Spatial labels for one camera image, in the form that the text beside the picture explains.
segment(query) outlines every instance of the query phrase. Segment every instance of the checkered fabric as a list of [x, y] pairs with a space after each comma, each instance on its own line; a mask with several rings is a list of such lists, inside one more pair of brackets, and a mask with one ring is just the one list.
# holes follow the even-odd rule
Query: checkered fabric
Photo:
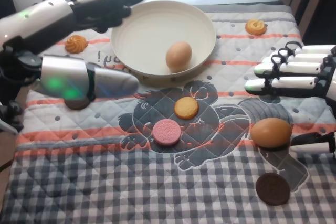
[[[294, 135], [336, 130], [322, 99], [244, 92], [246, 80], [255, 78], [255, 64], [286, 42], [300, 41], [289, 9], [200, 8], [218, 36], [196, 75], [161, 88], [148, 82], [135, 97], [96, 100], [82, 111], [70, 111], [60, 99], [28, 94], [0, 223], [335, 223], [331, 155], [259, 150], [249, 139], [251, 125], [267, 117], [286, 120]], [[268, 25], [263, 37], [245, 32], [251, 18]], [[79, 57], [129, 72], [111, 56], [109, 34], [76, 34], [89, 41]], [[67, 56], [64, 41], [44, 55]], [[184, 96], [193, 96], [200, 107], [190, 121], [172, 113]], [[152, 139], [153, 125], [163, 118], [177, 121], [183, 132], [172, 148]], [[259, 199], [255, 183], [267, 172], [289, 183], [288, 203], [274, 207]]]

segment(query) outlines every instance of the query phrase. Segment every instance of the white plate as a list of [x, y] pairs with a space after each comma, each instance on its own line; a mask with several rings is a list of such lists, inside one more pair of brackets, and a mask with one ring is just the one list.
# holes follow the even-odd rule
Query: white plate
[[[189, 68], [172, 73], [166, 52], [185, 41], [193, 55]], [[119, 60], [133, 71], [152, 77], [176, 77], [200, 66], [216, 43], [211, 20], [194, 6], [176, 1], [152, 1], [133, 7], [132, 15], [112, 30], [112, 48]]]

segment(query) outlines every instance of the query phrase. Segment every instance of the brown egg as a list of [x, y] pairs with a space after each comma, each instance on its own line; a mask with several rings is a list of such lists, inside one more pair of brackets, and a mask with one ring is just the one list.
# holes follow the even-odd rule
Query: brown egg
[[291, 126], [278, 118], [263, 119], [251, 129], [252, 140], [264, 148], [277, 148], [285, 145], [290, 141], [291, 135]]
[[187, 42], [174, 43], [167, 51], [166, 63], [173, 73], [184, 71], [188, 68], [193, 52]]

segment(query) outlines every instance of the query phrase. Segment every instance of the robotic arm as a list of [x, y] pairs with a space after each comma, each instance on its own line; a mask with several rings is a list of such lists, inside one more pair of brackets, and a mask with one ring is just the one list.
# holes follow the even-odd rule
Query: robotic arm
[[[296, 50], [288, 47], [298, 46]], [[261, 79], [249, 80], [245, 89], [255, 95], [324, 98], [336, 116], [336, 46], [301, 46], [289, 42], [257, 65], [254, 73]], [[317, 132], [295, 137], [291, 150], [301, 153], [334, 153], [335, 133]]]
[[[131, 14], [130, 6], [140, 1], [45, 0], [0, 19], [0, 78], [18, 86], [37, 81], [38, 92], [68, 100], [93, 101], [134, 94], [139, 81], [130, 74], [82, 59], [37, 54], [74, 31], [93, 29], [104, 33], [121, 25]], [[22, 127], [12, 126], [22, 111], [12, 107], [5, 109], [1, 105], [0, 130], [17, 133]]]

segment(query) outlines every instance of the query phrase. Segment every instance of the pink sandwich cookie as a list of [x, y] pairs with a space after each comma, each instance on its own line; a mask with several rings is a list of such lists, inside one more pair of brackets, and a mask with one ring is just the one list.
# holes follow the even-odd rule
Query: pink sandwich cookie
[[180, 140], [181, 128], [175, 121], [163, 119], [154, 125], [152, 134], [158, 144], [171, 146]]

